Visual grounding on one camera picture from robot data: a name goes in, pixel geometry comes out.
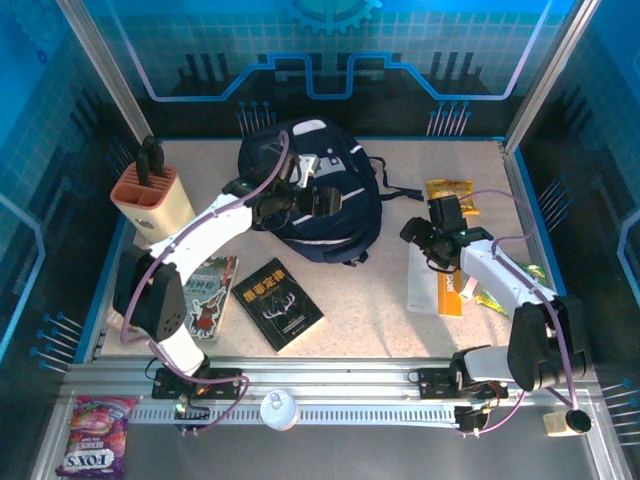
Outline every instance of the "black backpack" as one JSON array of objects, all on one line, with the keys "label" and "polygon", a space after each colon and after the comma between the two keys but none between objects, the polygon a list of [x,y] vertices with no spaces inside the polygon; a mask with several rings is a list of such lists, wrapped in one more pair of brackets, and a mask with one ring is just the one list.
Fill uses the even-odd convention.
[{"label": "black backpack", "polygon": [[[390,186],[380,157],[369,157],[362,146],[330,120],[309,117],[270,126],[245,138],[240,147],[238,170],[242,175],[263,162],[266,146],[278,133],[289,134],[290,148],[298,154],[315,154],[320,167],[311,179],[314,186],[331,186],[342,193],[342,210],[330,217],[291,213],[274,215],[263,228],[270,230],[312,262],[355,266],[368,258],[367,248],[380,234],[382,202],[398,196],[423,201],[421,190]],[[382,164],[383,185],[396,191],[381,195],[371,160]]]}]

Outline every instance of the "gear logo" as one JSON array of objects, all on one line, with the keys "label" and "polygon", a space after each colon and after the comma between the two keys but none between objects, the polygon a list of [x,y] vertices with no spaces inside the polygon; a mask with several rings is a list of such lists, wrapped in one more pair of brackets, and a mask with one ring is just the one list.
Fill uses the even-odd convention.
[{"label": "gear logo", "polygon": [[313,33],[323,30],[327,35],[335,31],[347,33],[347,28],[359,28],[363,19],[371,18],[371,11],[380,8],[380,0],[280,0],[301,28],[311,27]]}]

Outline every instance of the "snack bag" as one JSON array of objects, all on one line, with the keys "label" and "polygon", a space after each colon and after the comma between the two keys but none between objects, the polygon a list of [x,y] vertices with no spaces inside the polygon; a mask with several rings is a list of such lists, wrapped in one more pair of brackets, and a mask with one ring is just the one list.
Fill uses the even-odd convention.
[{"label": "snack bag", "polygon": [[[444,178],[427,180],[427,192],[430,199],[449,195],[455,195],[460,198],[473,192],[473,182],[471,180],[447,180]],[[460,202],[460,208],[463,214],[477,215],[480,213],[473,205],[473,199],[471,198]]]},{"label": "snack bag", "polygon": [[74,478],[124,478],[124,446],[133,398],[78,396],[62,465],[56,474]]},{"label": "snack bag", "polygon": [[[547,286],[547,275],[544,273],[542,267],[538,265],[532,265],[527,263],[519,263],[516,264],[525,272],[527,272],[531,277],[538,281],[538,283],[542,286]],[[507,312],[500,306],[498,301],[491,295],[487,290],[483,289],[479,295],[476,295],[476,303],[478,305],[484,305],[489,307],[496,312],[499,312],[503,315],[506,315]]]}]

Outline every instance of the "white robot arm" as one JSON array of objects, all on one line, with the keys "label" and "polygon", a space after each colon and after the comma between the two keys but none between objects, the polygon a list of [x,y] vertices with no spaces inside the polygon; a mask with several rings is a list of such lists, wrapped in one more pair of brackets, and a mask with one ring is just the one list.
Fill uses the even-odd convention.
[{"label": "white robot arm", "polygon": [[483,285],[513,321],[508,346],[454,355],[465,382],[515,381],[532,391],[570,382],[569,369],[570,377],[583,377],[590,358],[581,303],[540,285],[483,228],[467,228],[455,196],[429,200],[429,212],[431,222],[415,217],[400,236],[422,250],[430,268],[469,275],[467,295],[476,283]]},{"label": "white robot arm", "polygon": [[[131,247],[121,258],[113,301],[115,310],[126,316],[130,303],[135,302],[130,325],[143,330],[148,335],[145,341],[155,343],[153,347],[165,363],[186,377],[206,375],[208,368],[207,357],[184,325],[186,307],[182,290],[202,262],[232,238],[273,214],[297,210],[326,216],[341,208],[338,190],[308,184],[319,164],[317,156],[275,153],[287,155],[286,161],[278,162],[282,167],[259,194],[250,195],[270,175],[254,169],[227,184],[223,193],[180,231],[146,251]],[[136,287],[154,263],[159,263],[157,269],[136,297]]]}]

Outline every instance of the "blue glass wall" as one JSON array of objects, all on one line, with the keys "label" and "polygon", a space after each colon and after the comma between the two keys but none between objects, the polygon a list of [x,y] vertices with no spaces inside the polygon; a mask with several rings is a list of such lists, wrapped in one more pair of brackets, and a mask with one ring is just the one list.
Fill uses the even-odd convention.
[{"label": "blue glass wall", "polygon": [[156,134],[238,137],[307,114],[359,135],[504,135],[573,2],[87,3]]},{"label": "blue glass wall", "polygon": [[[114,135],[133,145],[55,2],[39,5],[0,5],[3,479],[29,477],[62,378],[55,369],[65,369],[75,347],[43,316],[62,311],[84,324],[118,217],[109,192],[122,163],[106,154]],[[16,213],[42,232],[40,248]]]},{"label": "blue glass wall", "polygon": [[602,0],[521,146],[603,386],[640,380],[639,23]]}]

